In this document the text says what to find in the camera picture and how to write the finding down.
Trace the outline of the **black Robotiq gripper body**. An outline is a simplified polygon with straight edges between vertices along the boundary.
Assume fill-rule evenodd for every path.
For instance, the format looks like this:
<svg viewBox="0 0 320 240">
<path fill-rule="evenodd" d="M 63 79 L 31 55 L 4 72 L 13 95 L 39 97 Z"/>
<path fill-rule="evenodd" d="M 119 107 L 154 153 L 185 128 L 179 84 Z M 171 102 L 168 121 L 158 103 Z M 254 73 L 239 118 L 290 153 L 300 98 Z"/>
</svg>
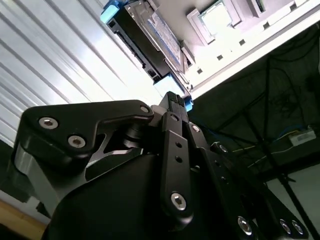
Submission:
<svg viewBox="0 0 320 240">
<path fill-rule="evenodd" d="M 225 220 L 205 172 L 187 153 L 147 154 L 73 190 L 46 240 L 223 240 Z"/>
</svg>

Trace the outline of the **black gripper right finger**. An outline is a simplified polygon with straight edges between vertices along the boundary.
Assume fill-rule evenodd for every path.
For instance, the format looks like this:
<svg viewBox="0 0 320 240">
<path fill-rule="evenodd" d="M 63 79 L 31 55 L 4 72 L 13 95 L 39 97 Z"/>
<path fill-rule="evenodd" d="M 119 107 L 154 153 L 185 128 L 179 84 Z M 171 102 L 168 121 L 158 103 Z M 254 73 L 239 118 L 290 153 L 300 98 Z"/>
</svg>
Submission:
<svg viewBox="0 0 320 240">
<path fill-rule="evenodd" d="M 298 218 L 246 167 L 186 122 L 194 183 L 194 218 L 180 240 L 306 240 Z"/>
</svg>

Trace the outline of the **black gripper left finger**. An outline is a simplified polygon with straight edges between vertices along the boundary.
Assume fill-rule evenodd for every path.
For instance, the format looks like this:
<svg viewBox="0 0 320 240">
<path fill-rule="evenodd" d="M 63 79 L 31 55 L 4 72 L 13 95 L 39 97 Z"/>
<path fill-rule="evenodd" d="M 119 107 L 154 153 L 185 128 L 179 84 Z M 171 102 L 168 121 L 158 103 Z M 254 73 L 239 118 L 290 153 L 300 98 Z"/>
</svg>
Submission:
<svg viewBox="0 0 320 240">
<path fill-rule="evenodd" d="M 37 106 L 21 117 L 13 162 L 50 215 L 72 191 L 139 156 L 182 152 L 189 143 L 184 100 L 168 92 L 159 105 L 140 100 Z"/>
</svg>

